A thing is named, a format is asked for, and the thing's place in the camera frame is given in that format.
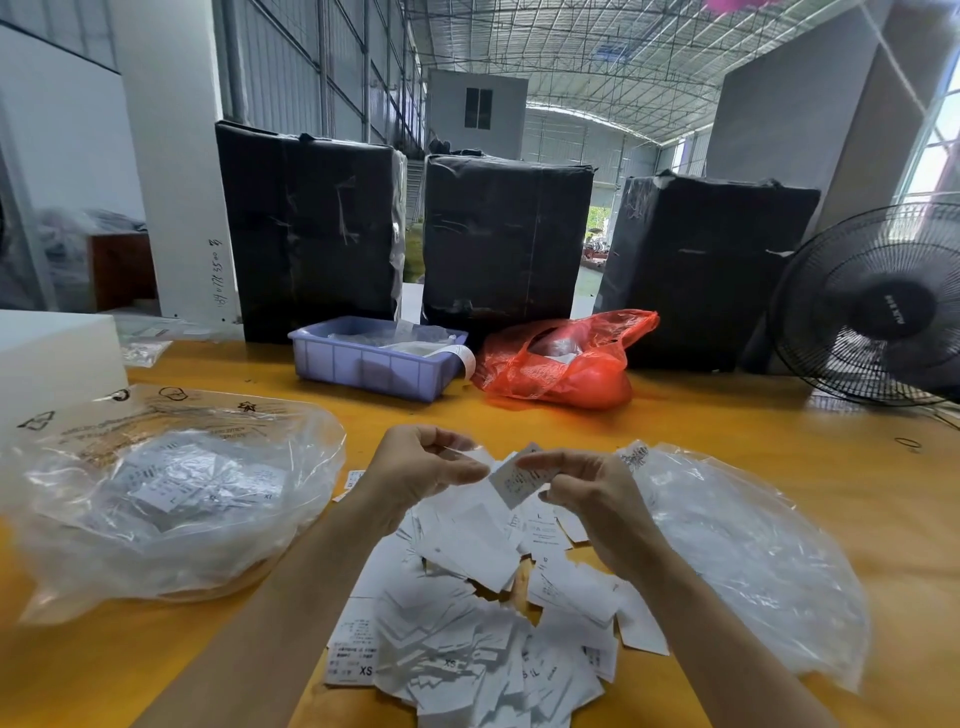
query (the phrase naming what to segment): wooden table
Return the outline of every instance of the wooden table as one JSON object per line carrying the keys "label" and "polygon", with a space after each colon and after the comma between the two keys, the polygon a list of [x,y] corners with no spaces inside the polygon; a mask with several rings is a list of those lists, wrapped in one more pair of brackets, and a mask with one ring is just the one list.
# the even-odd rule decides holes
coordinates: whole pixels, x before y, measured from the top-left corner
{"label": "wooden table", "polygon": [[[813,690],[851,726],[960,724],[960,432],[917,414],[812,407],[787,377],[632,376],[629,406],[588,413],[492,403],[462,380],[431,405],[380,398],[298,381],[291,355],[178,343],[131,379],[313,401],[347,429],[347,469],[366,467],[383,431],[409,422],[467,431],[498,457],[531,439],[613,450],[639,438],[708,452],[791,496],[840,542],[869,593],[874,646],[861,695],[816,676],[807,680]],[[128,726],[249,595],[181,606],[115,601],[64,625],[13,627],[31,589],[0,535],[0,728]],[[328,690],[322,675],[320,667],[304,693],[297,728],[414,725],[392,698]],[[707,721],[675,660],[626,650],[615,683],[574,724]]]}

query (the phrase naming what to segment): black wrapped package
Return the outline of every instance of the black wrapped package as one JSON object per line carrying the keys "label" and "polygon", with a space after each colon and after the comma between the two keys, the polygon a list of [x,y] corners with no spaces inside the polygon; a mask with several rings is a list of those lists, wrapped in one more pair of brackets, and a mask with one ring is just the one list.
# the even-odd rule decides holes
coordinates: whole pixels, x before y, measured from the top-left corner
{"label": "black wrapped package", "polygon": [[424,322],[470,333],[566,319],[593,188],[588,166],[426,159]]}
{"label": "black wrapped package", "polygon": [[405,159],[391,147],[217,124],[247,341],[338,316],[395,320]]}
{"label": "black wrapped package", "polygon": [[659,313],[631,367],[731,371],[819,201],[777,182],[628,178],[593,312]]}

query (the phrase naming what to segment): blue plastic tray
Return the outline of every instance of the blue plastic tray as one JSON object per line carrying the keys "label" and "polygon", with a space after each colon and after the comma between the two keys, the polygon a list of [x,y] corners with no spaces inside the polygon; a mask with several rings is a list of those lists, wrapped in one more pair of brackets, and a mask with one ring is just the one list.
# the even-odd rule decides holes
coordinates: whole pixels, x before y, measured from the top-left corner
{"label": "blue plastic tray", "polygon": [[[463,370],[463,362],[454,353],[413,356],[326,338],[331,333],[371,333],[385,329],[396,329],[396,322],[341,316],[291,331],[288,336],[294,342],[297,376],[405,400],[433,401]],[[467,341],[465,331],[448,330],[456,335],[457,344]]]}

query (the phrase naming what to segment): warehouse ceiling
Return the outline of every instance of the warehouse ceiling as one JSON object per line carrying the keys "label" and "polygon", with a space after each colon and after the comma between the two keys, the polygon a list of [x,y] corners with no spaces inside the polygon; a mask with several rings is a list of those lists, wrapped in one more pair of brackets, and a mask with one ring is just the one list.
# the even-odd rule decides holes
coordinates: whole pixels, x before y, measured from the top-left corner
{"label": "warehouse ceiling", "polygon": [[708,124],[726,73],[856,0],[717,14],[702,0],[408,0],[427,67],[529,79],[528,103],[663,143]]}

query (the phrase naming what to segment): electric fan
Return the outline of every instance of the electric fan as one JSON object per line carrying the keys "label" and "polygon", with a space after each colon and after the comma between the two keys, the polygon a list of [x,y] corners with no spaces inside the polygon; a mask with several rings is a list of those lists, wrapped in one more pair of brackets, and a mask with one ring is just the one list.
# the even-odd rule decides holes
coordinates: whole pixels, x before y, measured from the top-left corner
{"label": "electric fan", "polygon": [[960,399],[960,205],[865,212],[793,256],[767,313],[793,374],[847,400]]}

